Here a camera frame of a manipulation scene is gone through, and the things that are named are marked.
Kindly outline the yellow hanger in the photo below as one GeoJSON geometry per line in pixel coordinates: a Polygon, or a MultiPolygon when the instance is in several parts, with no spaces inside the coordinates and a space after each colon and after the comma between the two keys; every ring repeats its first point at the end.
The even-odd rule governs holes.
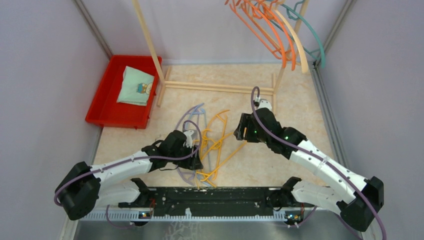
{"type": "Polygon", "coordinates": [[[213,182],[216,180],[219,170],[230,160],[232,159],[246,144],[244,141],[239,145],[232,153],[230,153],[224,160],[221,160],[222,148],[224,142],[227,138],[230,137],[230,134],[225,134],[221,138],[214,140],[206,136],[208,129],[202,134],[202,143],[200,144],[200,160],[203,160],[211,151],[217,151],[217,161],[215,167],[209,172],[203,172],[202,170],[196,170],[194,172],[194,182],[196,187],[199,189],[200,184],[204,184],[207,187],[216,188],[217,185],[213,182]]]}
{"type": "Polygon", "coordinates": [[[224,140],[228,137],[227,123],[229,110],[222,110],[215,114],[206,124],[202,131],[200,144],[200,160],[206,164],[204,170],[195,172],[195,184],[200,187],[216,187],[214,180],[218,176],[218,168],[221,163],[224,140]]]}

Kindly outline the blue hanger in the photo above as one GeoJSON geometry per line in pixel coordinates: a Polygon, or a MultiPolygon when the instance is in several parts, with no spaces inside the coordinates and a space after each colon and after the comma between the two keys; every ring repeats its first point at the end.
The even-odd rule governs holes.
{"type": "MultiPolygon", "coordinates": [[[[207,114],[206,114],[206,110],[203,108],[204,103],[200,103],[196,106],[194,106],[194,108],[191,111],[188,111],[185,113],[184,116],[188,116],[186,120],[192,120],[194,116],[196,116],[197,118],[195,119],[196,121],[196,125],[199,127],[199,121],[200,118],[203,118],[203,128],[205,129],[207,127],[207,114]]],[[[183,128],[187,128],[188,123],[183,125],[183,128]]],[[[208,160],[208,165],[209,167],[211,167],[211,159],[210,159],[210,154],[207,154],[207,160],[208,160]]],[[[204,185],[206,185],[207,187],[212,187],[212,185],[208,182],[203,183],[204,185]]]]}

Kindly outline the orange hanger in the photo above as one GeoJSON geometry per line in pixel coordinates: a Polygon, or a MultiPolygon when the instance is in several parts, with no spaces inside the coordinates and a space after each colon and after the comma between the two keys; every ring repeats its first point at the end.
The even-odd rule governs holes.
{"type": "Polygon", "coordinates": [[[289,21],[279,12],[283,0],[228,0],[231,11],[245,24],[265,48],[281,61],[284,69],[295,70],[300,40],[289,21]]]}
{"type": "Polygon", "coordinates": [[[265,48],[281,61],[281,66],[287,65],[284,56],[284,43],[279,31],[271,23],[269,9],[263,0],[226,0],[226,6],[245,24],[265,48]]]}

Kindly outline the cream hanger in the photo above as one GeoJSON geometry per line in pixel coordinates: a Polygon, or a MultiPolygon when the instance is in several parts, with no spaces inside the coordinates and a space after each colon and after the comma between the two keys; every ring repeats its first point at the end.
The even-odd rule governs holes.
{"type": "Polygon", "coordinates": [[[304,47],[299,39],[297,31],[292,27],[289,21],[280,13],[278,6],[283,6],[283,0],[264,1],[264,5],[269,9],[271,23],[276,29],[281,30],[287,39],[288,46],[283,47],[284,56],[287,58],[287,64],[291,63],[291,69],[295,70],[296,66],[301,67],[303,73],[309,71],[308,60],[304,47]]]}

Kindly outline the teal hanger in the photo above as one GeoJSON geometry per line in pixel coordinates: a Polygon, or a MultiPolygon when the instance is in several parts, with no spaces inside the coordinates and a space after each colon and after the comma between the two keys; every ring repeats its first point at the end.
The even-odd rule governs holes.
{"type": "MultiPolygon", "coordinates": [[[[296,30],[297,35],[301,41],[299,30],[302,26],[306,27],[306,29],[309,31],[309,33],[312,36],[312,39],[317,44],[317,47],[312,49],[306,47],[302,41],[301,44],[303,45],[303,49],[305,50],[307,60],[311,58],[314,61],[322,61],[323,63],[326,62],[326,54],[324,49],[324,44],[321,41],[321,38],[319,37],[316,30],[313,28],[311,23],[309,23],[306,20],[305,14],[306,10],[308,8],[309,1],[308,0],[297,0],[293,6],[289,6],[285,1],[283,3],[283,6],[278,6],[278,10],[280,13],[289,21],[290,25],[293,27],[293,29],[296,30]]],[[[279,30],[281,34],[284,37],[284,40],[287,43],[286,49],[288,48],[288,41],[284,35],[284,33],[279,30]]]]}

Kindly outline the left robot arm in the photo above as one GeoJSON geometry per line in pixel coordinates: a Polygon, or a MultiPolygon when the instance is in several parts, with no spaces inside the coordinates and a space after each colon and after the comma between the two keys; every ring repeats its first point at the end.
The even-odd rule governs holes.
{"type": "Polygon", "coordinates": [[[174,130],[130,156],[103,164],[79,162],[54,191],[54,203],[73,221],[99,207],[146,208],[153,193],[138,176],[163,170],[169,163],[201,170],[200,148],[194,143],[197,135],[196,130],[174,130]]]}

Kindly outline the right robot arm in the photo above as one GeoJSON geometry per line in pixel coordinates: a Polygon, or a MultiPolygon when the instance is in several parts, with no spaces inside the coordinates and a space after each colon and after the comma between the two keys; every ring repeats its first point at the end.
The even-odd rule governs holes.
{"type": "Polygon", "coordinates": [[[290,178],[281,199],[287,206],[312,204],[339,215],[351,228],[365,232],[374,213],[384,205],[384,183],[378,177],[366,178],[340,165],[321,152],[300,131],[282,127],[267,108],[242,113],[234,136],[239,141],[264,143],[275,154],[308,169],[325,182],[318,186],[306,180],[290,178]]]}

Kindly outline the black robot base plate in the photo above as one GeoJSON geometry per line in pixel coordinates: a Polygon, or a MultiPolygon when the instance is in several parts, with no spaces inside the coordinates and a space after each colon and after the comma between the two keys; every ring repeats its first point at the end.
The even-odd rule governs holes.
{"type": "Polygon", "coordinates": [[[155,217],[183,216],[186,209],[194,217],[272,216],[273,211],[302,206],[280,187],[156,187],[140,200],[118,204],[119,208],[147,208],[155,217]]]}

